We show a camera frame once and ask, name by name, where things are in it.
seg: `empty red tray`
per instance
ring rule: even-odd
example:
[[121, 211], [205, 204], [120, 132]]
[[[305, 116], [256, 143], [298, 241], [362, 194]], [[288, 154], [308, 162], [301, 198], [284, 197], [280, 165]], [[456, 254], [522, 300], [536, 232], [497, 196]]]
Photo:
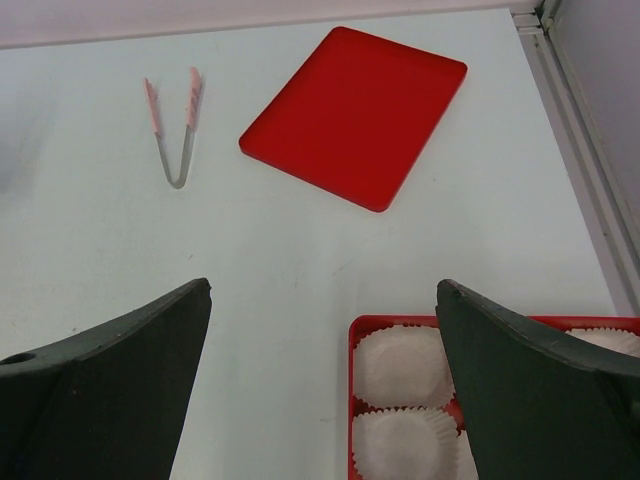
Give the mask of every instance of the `empty red tray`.
[[456, 60], [337, 27], [242, 135], [240, 148], [381, 212], [466, 72]]
[[[571, 330], [573, 328], [617, 328], [640, 335], [640, 318], [634, 317], [531, 317], [545, 325], [558, 330]], [[364, 315], [356, 318], [349, 328], [349, 426], [348, 426], [348, 480], [362, 480], [353, 461], [352, 425], [353, 419], [366, 412], [376, 409], [353, 395], [353, 351], [363, 337], [370, 333], [394, 325], [425, 327], [438, 327], [438, 318], [435, 316], [408, 316], [408, 315]], [[458, 429], [464, 428], [464, 418], [458, 401], [454, 399], [443, 408], [453, 416], [458, 424]]]

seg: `white paper cupcake liner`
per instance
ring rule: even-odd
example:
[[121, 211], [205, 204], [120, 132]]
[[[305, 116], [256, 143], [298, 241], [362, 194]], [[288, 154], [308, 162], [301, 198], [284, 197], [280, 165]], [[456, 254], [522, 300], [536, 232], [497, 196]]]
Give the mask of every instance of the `white paper cupcake liner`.
[[471, 445], [469, 445], [469, 436], [467, 431], [463, 430], [458, 437], [458, 469], [456, 472], [456, 480], [478, 480], [478, 471], [476, 470], [476, 462], [471, 453]]
[[432, 408], [365, 413], [353, 421], [353, 459], [364, 480], [454, 480], [456, 422]]
[[354, 351], [353, 393], [369, 405], [442, 407], [453, 397], [440, 330], [397, 325], [364, 337]]
[[626, 330], [616, 330], [613, 328], [574, 328], [567, 333], [580, 340], [613, 350], [614, 352], [640, 357], [640, 337]]

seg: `white tabletop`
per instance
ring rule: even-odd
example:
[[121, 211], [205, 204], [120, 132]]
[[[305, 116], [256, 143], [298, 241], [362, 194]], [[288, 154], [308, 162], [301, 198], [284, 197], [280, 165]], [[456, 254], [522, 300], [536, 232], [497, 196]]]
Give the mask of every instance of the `white tabletop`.
[[[207, 277], [175, 480], [344, 478], [349, 324], [432, 314], [442, 278], [523, 313], [615, 313], [508, 11], [342, 24], [469, 66], [382, 214], [237, 146], [335, 22], [0, 51], [0, 358]], [[206, 85], [173, 191], [142, 78], [175, 162], [191, 65]]]

